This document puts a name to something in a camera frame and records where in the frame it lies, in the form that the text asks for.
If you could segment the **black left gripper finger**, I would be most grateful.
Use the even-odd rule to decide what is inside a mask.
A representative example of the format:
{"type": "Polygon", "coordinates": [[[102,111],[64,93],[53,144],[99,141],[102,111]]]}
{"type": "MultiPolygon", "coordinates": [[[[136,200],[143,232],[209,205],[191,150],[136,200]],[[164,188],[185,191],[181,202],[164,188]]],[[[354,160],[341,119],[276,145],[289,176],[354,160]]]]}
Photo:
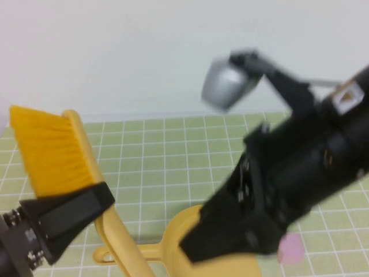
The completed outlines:
{"type": "Polygon", "coordinates": [[[49,263],[57,262],[79,233],[114,203],[105,182],[59,196],[20,201],[49,263]]]}

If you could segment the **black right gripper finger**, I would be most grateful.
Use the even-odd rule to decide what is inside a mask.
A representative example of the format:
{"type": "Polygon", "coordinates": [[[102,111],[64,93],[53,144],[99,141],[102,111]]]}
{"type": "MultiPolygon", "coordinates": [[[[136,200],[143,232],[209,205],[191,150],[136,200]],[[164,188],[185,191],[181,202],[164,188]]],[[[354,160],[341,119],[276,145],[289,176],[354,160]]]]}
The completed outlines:
{"type": "Polygon", "coordinates": [[[199,222],[181,240],[186,254],[265,253],[262,147],[261,142],[247,142],[231,175],[202,206],[199,222]]]}
{"type": "Polygon", "coordinates": [[[184,253],[193,263],[235,253],[273,254],[285,235],[265,211],[244,210],[220,188],[200,209],[199,221],[184,236],[184,253]]]}

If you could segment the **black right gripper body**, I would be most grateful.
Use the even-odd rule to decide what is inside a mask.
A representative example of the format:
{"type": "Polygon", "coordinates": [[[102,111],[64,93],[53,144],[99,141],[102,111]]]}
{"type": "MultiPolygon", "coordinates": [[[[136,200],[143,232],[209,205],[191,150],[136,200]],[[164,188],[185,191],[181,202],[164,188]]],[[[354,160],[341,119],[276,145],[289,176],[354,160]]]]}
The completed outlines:
{"type": "Polygon", "coordinates": [[[284,231],[313,206],[353,181],[355,147],[330,113],[293,112],[270,129],[261,123],[244,143],[244,223],[284,231]]]}

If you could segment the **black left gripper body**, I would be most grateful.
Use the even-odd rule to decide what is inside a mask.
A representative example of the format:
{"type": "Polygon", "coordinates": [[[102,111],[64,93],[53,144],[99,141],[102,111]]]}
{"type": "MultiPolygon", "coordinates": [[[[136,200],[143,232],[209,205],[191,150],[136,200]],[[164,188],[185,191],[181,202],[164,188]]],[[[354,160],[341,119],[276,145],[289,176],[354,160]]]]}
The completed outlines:
{"type": "Polygon", "coordinates": [[[1,276],[33,276],[55,256],[34,218],[22,206],[1,214],[1,276]]]}

